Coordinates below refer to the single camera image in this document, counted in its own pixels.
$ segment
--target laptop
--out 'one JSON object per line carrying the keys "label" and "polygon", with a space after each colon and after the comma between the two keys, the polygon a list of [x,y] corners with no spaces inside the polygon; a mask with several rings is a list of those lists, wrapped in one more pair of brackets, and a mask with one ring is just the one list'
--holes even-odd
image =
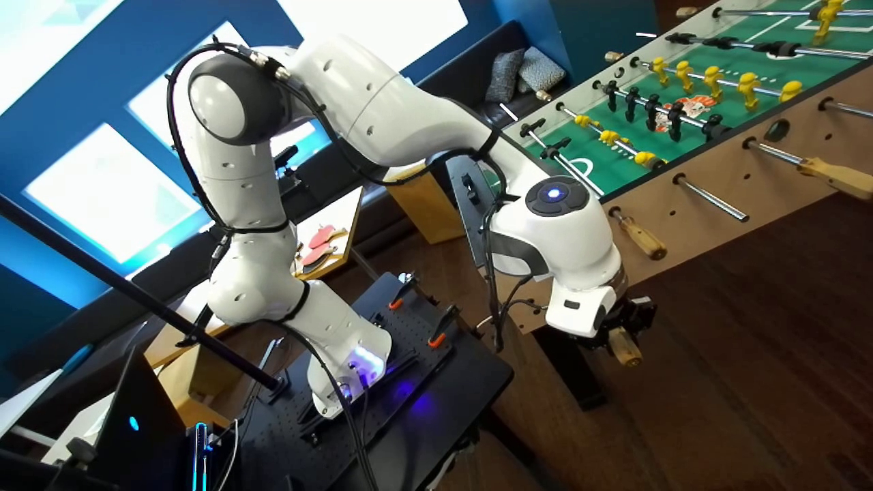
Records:
{"label": "laptop", "polygon": [[131,491],[185,488],[185,424],[136,353],[114,389],[89,476]]}
{"label": "laptop", "polygon": [[84,472],[63,468],[68,450],[53,447],[44,462],[0,453],[0,471],[18,471],[18,480],[0,476],[0,488],[119,488],[119,491],[174,491],[191,488],[191,442],[185,424],[168,398],[155,371],[139,353],[131,353],[119,389],[79,419],[59,441],[63,447],[72,441],[91,446]]}

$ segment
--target wire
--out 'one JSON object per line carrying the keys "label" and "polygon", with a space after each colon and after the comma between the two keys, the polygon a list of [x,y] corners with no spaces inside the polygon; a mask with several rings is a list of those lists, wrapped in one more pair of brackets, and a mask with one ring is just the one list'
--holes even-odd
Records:
{"label": "wire", "polygon": [[380,491],[375,468],[371,468],[371,462],[370,462],[370,456],[367,456],[367,446],[364,446],[364,441],[361,441],[361,432],[356,430],[352,404],[350,404],[350,398],[342,393],[342,389],[338,389],[337,376],[330,375],[325,359],[323,359],[323,355],[315,349],[315,344],[311,344],[307,337],[301,337],[293,326],[274,323],[274,319],[269,319],[269,326],[275,326],[275,327],[286,331],[286,334],[289,334],[293,340],[297,340],[297,341],[315,355],[315,360],[323,367],[323,371],[325,371],[327,381],[330,381],[330,389],[334,389],[337,398],[338,398],[342,406],[344,406],[344,419],[348,419],[350,435],[352,435],[352,450],[356,450],[356,458],[359,458],[361,472],[364,472],[364,479],[367,479],[367,486],[370,486],[371,491]]}
{"label": "wire", "polygon": [[495,251],[492,251],[492,215],[483,215],[483,269],[487,269],[487,284],[488,284],[488,311],[492,311],[492,326],[495,326],[495,349],[502,353],[502,308],[500,308],[500,295],[496,295],[496,271],[495,271]]}
{"label": "wire", "polygon": [[232,432],[236,432],[236,447],[232,447],[232,453],[230,453],[230,464],[228,464],[228,471],[225,471],[225,476],[222,476],[220,491],[225,491],[225,486],[228,486],[228,480],[230,480],[230,476],[232,476],[232,471],[236,471],[236,464],[237,464],[237,453],[241,453],[241,419],[236,419]]}
{"label": "wire", "polygon": [[[293,93],[297,97],[297,101],[323,124],[323,128],[327,132],[330,143],[338,145],[338,150],[344,154],[344,164],[352,166],[352,173],[359,173],[359,175],[367,177],[370,183],[378,183],[378,187],[405,187],[405,183],[409,183],[409,180],[417,180],[417,177],[430,175],[436,164],[442,164],[442,162],[449,162],[449,158],[457,158],[457,155],[475,155],[475,158],[479,158],[479,155],[480,155],[480,154],[472,150],[472,149],[458,149],[458,150],[449,150],[449,154],[436,155],[436,158],[434,158],[431,164],[425,164],[421,173],[408,175],[408,177],[401,177],[401,180],[375,177],[375,175],[370,175],[367,169],[356,166],[356,158],[350,158],[350,149],[342,145],[344,136],[337,135],[337,128],[330,127],[325,109],[315,101],[315,97],[311,97],[307,87],[295,85],[295,82],[289,82],[289,87],[293,87]],[[502,198],[507,198],[507,194],[506,194],[506,192],[507,192],[507,177],[506,177],[506,173],[502,173],[495,162],[488,162],[488,158],[479,158],[479,162],[483,162],[487,166],[495,169],[495,175],[500,177]]]}
{"label": "wire", "polygon": [[179,115],[174,115],[174,85],[179,85],[183,70],[185,70],[194,59],[200,59],[200,56],[206,56],[206,53],[230,53],[230,56],[237,56],[237,53],[232,53],[232,50],[237,50],[237,45],[213,42],[213,45],[209,45],[209,48],[200,48],[200,50],[188,53],[188,56],[170,71],[170,78],[168,78],[168,127],[170,127],[172,149],[174,149],[174,154],[180,155],[183,173],[188,175],[188,183],[191,183],[194,194],[200,198],[203,209],[209,211],[209,215],[215,222],[220,229],[230,229],[230,228],[222,222],[220,211],[213,209],[211,198],[209,198],[206,190],[200,187],[198,173],[194,173],[194,166],[191,166],[191,162],[188,162],[185,143],[183,143],[183,136],[180,136],[180,124],[179,124]]}
{"label": "wire", "polygon": [[125,341],[125,348],[120,349],[120,353],[128,353],[128,349],[135,349],[135,341],[139,340],[139,334],[149,327],[149,319],[144,323],[139,323],[139,327],[128,337],[128,341]]}
{"label": "wire", "polygon": [[507,301],[506,301],[502,308],[500,308],[500,331],[506,327],[506,319],[510,318],[510,308],[517,305],[520,290],[521,290],[526,281],[532,281],[532,278],[535,278],[535,277],[524,277],[524,278],[520,278],[517,286],[510,290]]}

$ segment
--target wooden floor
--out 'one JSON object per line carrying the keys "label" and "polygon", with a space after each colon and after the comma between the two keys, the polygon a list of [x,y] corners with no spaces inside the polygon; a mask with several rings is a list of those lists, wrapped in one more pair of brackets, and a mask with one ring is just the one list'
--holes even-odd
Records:
{"label": "wooden floor", "polygon": [[[487,286],[468,243],[421,239],[371,256],[412,271],[469,326]],[[361,271],[330,284],[367,290]],[[642,286],[660,305],[645,363],[588,353],[610,401],[578,411],[526,337],[496,413],[565,488],[873,488],[873,209],[832,198]],[[539,488],[483,435],[442,484]]]}

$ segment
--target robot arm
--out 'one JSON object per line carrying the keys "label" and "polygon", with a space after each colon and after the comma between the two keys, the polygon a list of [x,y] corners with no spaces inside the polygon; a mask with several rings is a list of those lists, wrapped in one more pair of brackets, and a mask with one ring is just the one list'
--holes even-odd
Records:
{"label": "robot arm", "polygon": [[[289,78],[307,85],[327,124],[380,166],[492,143],[492,128],[468,109],[423,93],[348,38],[303,45]],[[622,281],[601,203],[570,177],[550,177],[506,136],[495,139],[487,158],[502,169],[506,192],[521,198],[492,220],[495,269],[520,278],[552,278],[547,323],[595,340]]]}
{"label": "robot arm", "polygon": [[[593,340],[616,304],[622,262],[610,220],[577,180],[550,177],[513,143],[462,108],[434,100],[348,38],[303,45],[281,67],[255,53],[222,53],[191,74],[200,124],[194,175],[211,211],[232,229],[211,277],[209,305],[228,326],[293,326],[327,360],[348,398],[386,375],[390,340],[319,281],[289,277],[295,228],[286,222],[271,136],[323,119],[330,132],[380,166],[405,166],[440,150],[487,143],[506,175],[506,203],[492,220],[492,259],[507,277],[552,278],[547,323]],[[325,370],[311,363],[315,406],[342,413]]]}

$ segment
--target green playing field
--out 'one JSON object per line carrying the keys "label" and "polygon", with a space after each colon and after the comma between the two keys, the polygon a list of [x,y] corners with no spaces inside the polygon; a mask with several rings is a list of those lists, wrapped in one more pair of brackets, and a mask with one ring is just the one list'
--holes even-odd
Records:
{"label": "green playing field", "polygon": [[[802,0],[779,0],[771,10],[783,10],[783,12],[801,12],[812,10],[816,3],[802,3]],[[847,10],[870,10],[873,0],[855,0],[847,3]],[[797,18],[749,18],[731,30],[720,33],[736,42],[788,42],[788,45],[802,45],[813,48],[813,33],[816,22],[812,19],[797,19]],[[824,50],[855,50],[855,53],[869,53],[873,50],[873,19],[836,19],[832,30],[828,35]],[[726,128],[739,128],[751,124],[754,119],[761,119],[773,109],[780,108],[779,93],[783,90],[787,82],[802,82],[802,90],[813,90],[816,85],[850,71],[861,61],[850,59],[791,59],[791,61],[779,61],[764,53],[751,53],[751,50],[716,50],[716,48],[696,48],[690,50],[682,61],[690,64],[694,74],[704,74],[709,67],[717,67],[724,71],[726,82],[736,82],[742,74],[756,74],[760,87],[771,93],[756,93],[760,108],[751,113],[746,109],[746,100],[736,93],[736,87],[724,85],[724,100],[716,108],[700,104],[696,120],[704,124],[709,115],[720,115]],[[668,82],[660,85],[655,74],[645,78],[634,87],[640,87],[642,100],[659,97],[660,104],[675,104],[682,100],[690,101],[706,101],[709,87],[702,80],[694,80],[694,90],[686,93],[675,70],[681,61],[668,61]],[[629,108],[629,85],[621,82],[621,97],[616,97],[616,113],[610,109],[610,104],[593,108],[585,115],[597,120],[601,128],[616,132],[634,150],[655,154],[667,164],[681,162],[682,155],[690,155],[694,150],[704,149],[706,139],[702,128],[682,124],[682,139],[675,143],[664,124],[659,132],[646,128],[646,115],[642,108],[637,108],[634,120],[629,120],[626,108]],[[604,190],[607,198],[622,192],[626,187],[642,180],[651,175],[651,169],[634,164],[629,155],[621,150],[597,143],[597,135],[593,128],[577,127],[570,119],[565,127],[543,136],[550,145],[570,139],[569,149],[563,149],[563,155],[577,162],[577,166],[593,169],[589,177]],[[529,155],[540,162],[540,166],[552,175],[565,175],[565,169],[554,162],[547,162],[539,145],[526,149]]]}

